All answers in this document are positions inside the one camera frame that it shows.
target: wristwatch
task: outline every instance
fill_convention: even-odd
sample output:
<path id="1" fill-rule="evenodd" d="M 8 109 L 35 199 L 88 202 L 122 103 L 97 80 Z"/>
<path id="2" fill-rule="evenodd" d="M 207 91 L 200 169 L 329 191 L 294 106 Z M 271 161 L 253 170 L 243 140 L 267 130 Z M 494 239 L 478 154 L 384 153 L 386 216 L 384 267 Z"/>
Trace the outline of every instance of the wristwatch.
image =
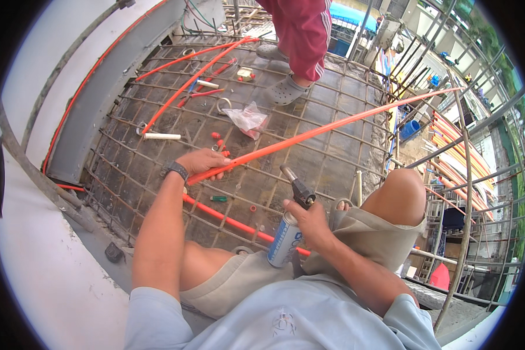
<path id="1" fill-rule="evenodd" d="M 172 161 L 168 165 L 164 166 L 162 172 L 163 171 L 165 171 L 165 176 L 167 176 L 170 171 L 177 172 L 179 175 L 181 175 L 185 182 L 187 182 L 187 179 L 189 178 L 189 172 L 187 172 L 185 167 L 175 161 Z"/>

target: butane gas can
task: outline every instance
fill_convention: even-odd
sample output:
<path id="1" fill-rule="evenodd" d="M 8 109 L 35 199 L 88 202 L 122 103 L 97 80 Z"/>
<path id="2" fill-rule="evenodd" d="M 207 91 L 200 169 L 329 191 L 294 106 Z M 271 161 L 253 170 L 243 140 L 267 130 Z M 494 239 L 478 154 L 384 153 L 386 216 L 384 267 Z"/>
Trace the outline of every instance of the butane gas can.
<path id="1" fill-rule="evenodd" d="M 268 262 L 274 267 L 284 267 L 301 240 L 301 231 L 297 220 L 290 212 L 285 212 L 276 230 L 274 242 L 268 252 Z"/>

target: torch nozzle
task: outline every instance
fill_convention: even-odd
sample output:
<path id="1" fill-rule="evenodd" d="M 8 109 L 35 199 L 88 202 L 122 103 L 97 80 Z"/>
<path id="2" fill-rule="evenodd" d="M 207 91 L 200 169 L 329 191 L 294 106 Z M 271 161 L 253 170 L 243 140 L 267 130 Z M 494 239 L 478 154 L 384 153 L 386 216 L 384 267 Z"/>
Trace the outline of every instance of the torch nozzle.
<path id="1" fill-rule="evenodd" d="M 297 179 L 297 176 L 294 174 L 292 169 L 290 169 L 290 167 L 286 164 L 280 164 L 280 171 L 282 171 L 282 173 L 286 175 L 286 177 L 288 178 L 288 180 L 290 180 L 291 183 L 294 182 L 295 179 Z"/>

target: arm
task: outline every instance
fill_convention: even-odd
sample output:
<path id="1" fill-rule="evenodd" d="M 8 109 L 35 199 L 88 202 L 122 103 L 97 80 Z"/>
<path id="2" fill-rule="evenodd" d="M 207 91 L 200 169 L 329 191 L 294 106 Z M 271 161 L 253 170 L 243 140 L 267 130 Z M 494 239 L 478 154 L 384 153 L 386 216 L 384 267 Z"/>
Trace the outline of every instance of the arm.
<path id="1" fill-rule="evenodd" d="M 230 159 L 207 148 L 188 153 L 176 162 L 194 175 L 228 165 Z M 211 180 L 220 179 L 223 173 Z M 169 172 L 150 207 L 134 245 L 132 286 L 153 287 L 179 300 L 179 277 L 185 242 L 182 194 L 185 181 Z"/>
<path id="2" fill-rule="evenodd" d="M 350 284 L 364 303 L 379 316 L 385 313 L 400 294 L 408 294 L 418 302 L 406 284 L 378 263 L 359 255 L 330 231 L 323 206 L 319 202 L 305 211 L 292 200 L 284 207 L 298 220 L 308 247 L 327 260 Z"/>

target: white pipe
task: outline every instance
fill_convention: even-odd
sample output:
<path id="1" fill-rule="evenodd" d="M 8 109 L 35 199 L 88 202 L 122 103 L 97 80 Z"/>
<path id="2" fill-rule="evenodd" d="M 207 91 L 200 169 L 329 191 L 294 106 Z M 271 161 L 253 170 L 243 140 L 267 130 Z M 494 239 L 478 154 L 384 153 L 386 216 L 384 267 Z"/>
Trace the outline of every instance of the white pipe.
<path id="1" fill-rule="evenodd" d="M 416 254 L 416 255 L 419 255 L 419 256 L 426 256 L 428 258 L 433 258 L 433 259 L 441 260 L 442 262 L 447 262 L 447 263 L 450 263 L 450 264 L 453 264 L 453 265 L 457 265 L 457 261 L 456 260 L 451 260 L 451 259 L 448 259 L 448 258 L 444 258 L 442 256 L 436 256 L 436 255 L 434 255 L 432 253 L 428 253 L 427 251 L 423 251 L 423 250 L 420 250 L 420 249 L 412 248 L 410 253 L 411 254 Z M 465 267 L 469 268 L 469 269 L 473 269 L 473 270 L 490 272 L 489 269 L 485 269 L 483 267 L 476 267 L 476 266 L 473 266 L 473 265 L 466 265 L 466 264 L 465 264 Z"/>
<path id="2" fill-rule="evenodd" d="M 178 134 L 154 134 L 146 133 L 144 134 L 145 139 L 157 139 L 157 140 L 180 140 L 181 135 Z"/>
<path id="3" fill-rule="evenodd" d="M 210 82 L 207 82 L 207 81 L 204 81 L 204 80 L 198 80 L 196 83 L 199 84 L 199 85 L 203 85 L 203 86 L 209 87 L 209 88 L 220 88 L 220 86 L 218 84 L 213 84 L 213 83 L 210 83 Z"/>
<path id="4" fill-rule="evenodd" d="M 358 199 L 357 199 L 357 206 L 358 208 L 360 206 L 362 206 L 362 171 L 361 170 L 358 170 L 356 172 L 356 183 L 357 183 L 357 196 L 358 196 Z"/>

